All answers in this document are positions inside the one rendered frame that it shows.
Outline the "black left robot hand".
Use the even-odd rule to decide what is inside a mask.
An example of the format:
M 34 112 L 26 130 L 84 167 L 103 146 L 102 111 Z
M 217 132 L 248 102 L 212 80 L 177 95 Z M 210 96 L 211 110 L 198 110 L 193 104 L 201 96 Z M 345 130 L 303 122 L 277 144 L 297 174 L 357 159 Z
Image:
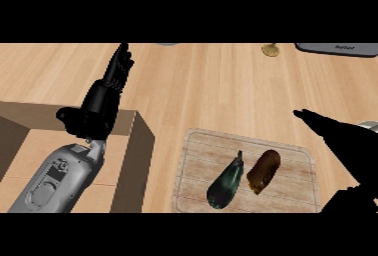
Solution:
M 121 43 L 109 60 L 103 77 L 94 81 L 88 89 L 81 107 L 63 107 L 57 110 L 56 118 L 62 121 L 66 132 L 78 138 L 90 140 L 108 138 L 133 64 L 128 44 Z

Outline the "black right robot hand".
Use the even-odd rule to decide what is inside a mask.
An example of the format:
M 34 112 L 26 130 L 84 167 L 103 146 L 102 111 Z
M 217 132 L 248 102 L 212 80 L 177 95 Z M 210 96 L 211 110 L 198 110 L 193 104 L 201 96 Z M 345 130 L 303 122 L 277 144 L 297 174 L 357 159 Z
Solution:
M 376 214 L 378 205 L 378 133 L 342 123 L 316 112 L 294 110 L 339 160 L 356 187 L 338 190 L 322 208 L 323 214 Z

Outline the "brown sweet potato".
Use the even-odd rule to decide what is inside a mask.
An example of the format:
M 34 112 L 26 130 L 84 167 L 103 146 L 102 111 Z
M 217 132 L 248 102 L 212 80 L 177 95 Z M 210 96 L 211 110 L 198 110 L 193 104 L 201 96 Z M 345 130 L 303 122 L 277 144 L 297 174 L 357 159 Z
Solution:
M 248 185 L 255 194 L 260 194 L 267 187 L 279 166 L 280 155 L 274 150 L 267 150 L 246 174 Z

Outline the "open wooden drawer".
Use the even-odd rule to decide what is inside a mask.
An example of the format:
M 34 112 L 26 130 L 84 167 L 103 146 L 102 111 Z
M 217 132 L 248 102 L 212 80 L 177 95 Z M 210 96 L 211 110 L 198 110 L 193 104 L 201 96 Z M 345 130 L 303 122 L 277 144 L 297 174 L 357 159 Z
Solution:
M 0 213 L 140 212 L 155 137 L 121 110 L 103 140 L 66 133 L 57 105 L 0 101 Z

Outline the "dark green eggplant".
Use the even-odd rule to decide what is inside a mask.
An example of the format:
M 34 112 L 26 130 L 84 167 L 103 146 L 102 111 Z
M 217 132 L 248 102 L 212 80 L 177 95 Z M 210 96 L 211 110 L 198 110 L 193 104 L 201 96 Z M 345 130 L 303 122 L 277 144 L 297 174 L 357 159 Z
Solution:
M 224 168 L 207 190 L 207 201 L 214 209 L 223 209 L 233 200 L 243 174 L 242 151 Z

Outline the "dark grey flat appliance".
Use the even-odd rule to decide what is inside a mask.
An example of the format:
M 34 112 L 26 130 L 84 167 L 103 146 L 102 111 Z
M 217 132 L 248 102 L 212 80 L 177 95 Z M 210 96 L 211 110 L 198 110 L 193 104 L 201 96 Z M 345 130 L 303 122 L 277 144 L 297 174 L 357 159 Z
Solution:
M 378 43 L 297 43 L 300 51 L 341 56 L 376 57 Z

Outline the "small tan round object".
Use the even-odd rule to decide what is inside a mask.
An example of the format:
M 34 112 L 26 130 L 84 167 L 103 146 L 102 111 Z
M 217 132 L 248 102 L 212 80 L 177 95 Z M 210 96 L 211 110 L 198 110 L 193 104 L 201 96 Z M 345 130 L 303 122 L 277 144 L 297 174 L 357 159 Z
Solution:
M 266 44 L 261 47 L 261 52 L 269 57 L 276 57 L 279 55 L 279 53 L 280 53 L 277 45 L 274 43 Z

